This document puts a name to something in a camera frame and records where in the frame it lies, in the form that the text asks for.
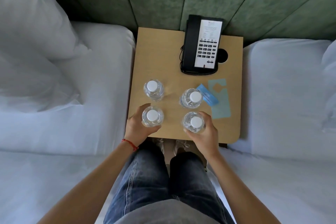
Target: water bottle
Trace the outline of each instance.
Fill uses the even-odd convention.
[[[150,80],[146,82],[143,90],[145,94],[153,101],[160,101],[163,98],[163,85],[158,80]]]
[[[202,93],[197,89],[186,90],[180,97],[180,105],[184,108],[194,109],[202,103]]]
[[[182,125],[191,132],[197,133],[204,127],[203,116],[198,112],[189,112],[184,116]]]
[[[142,112],[142,124],[145,127],[161,125],[163,118],[163,111],[156,106],[149,106]]]

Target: leg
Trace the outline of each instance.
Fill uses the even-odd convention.
[[[105,215],[104,224],[115,223],[137,208],[171,198],[165,159],[154,143],[143,142],[124,168],[127,170]]]
[[[192,152],[170,161],[170,193],[221,224],[234,223],[208,178],[201,159]]]

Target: sneaker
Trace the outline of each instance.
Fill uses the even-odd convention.
[[[165,147],[163,145],[163,138],[153,138],[152,139],[153,143],[156,144],[157,147],[159,147],[162,151],[162,153],[165,153]]]
[[[185,150],[186,148],[189,148],[189,147],[190,145],[187,144],[187,140],[176,140],[175,147],[174,147],[174,155],[175,156],[177,155],[177,150],[179,148],[183,148]]]

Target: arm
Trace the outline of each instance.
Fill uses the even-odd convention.
[[[146,128],[141,123],[141,114],[150,104],[139,107],[127,120],[125,139],[139,146],[161,126]],[[133,153],[128,142],[118,147],[87,177],[70,190],[38,224],[94,224],[103,204],[127,159]]]
[[[232,171],[218,150],[218,131],[211,116],[199,112],[205,121],[203,133],[185,130],[214,170],[237,224],[280,224],[279,220]]]

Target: telephone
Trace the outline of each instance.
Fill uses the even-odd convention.
[[[189,15],[181,48],[182,73],[207,75],[217,72],[217,52],[223,22],[223,19]]]

